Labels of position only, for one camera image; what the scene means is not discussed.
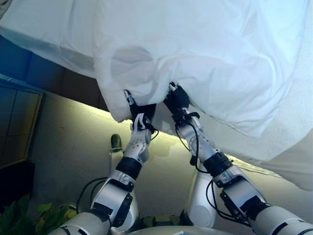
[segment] plant leaf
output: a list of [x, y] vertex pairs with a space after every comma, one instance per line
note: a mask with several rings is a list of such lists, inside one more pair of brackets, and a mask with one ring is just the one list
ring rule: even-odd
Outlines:
[[48, 211], [49, 209], [51, 209], [51, 205], [52, 203], [48, 203], [48, 204], [41, 204], [37, 207], [37, 212], [38, 213], [43, 213], [45, 211]]
[[35, 226], [30, 218], [22, 215], [16, 223], [5, 233], [6, 235], [34, 235]]
[[70, 210], [70, 211], [67, 213], [67, 218], [68, 218], [68, 219], [72, 219], [75, 215], [76, 215], [76, 211], [75, 211], [75, 210]]
[[29, 195], [24, 195], [20, 198], [20, 200], [17, 202], [17, 205], [20, 208], [21, 214], [26, 214], [28, 209], [28, 202], [29, 202]]
[[36, 226], [35, 226], [35, 233], [38, 234], [40, 230], [44, 227], [45, 225], [45, 220], [40, 217], [38, 220], [36, 220]]
[[10, 206], [8, 206], [3, 215], [0, 216], [0, 230], [3, 233], [11, 227], [14, 218], [14, 211], [15, 211], [16, 203], [13, 202]]

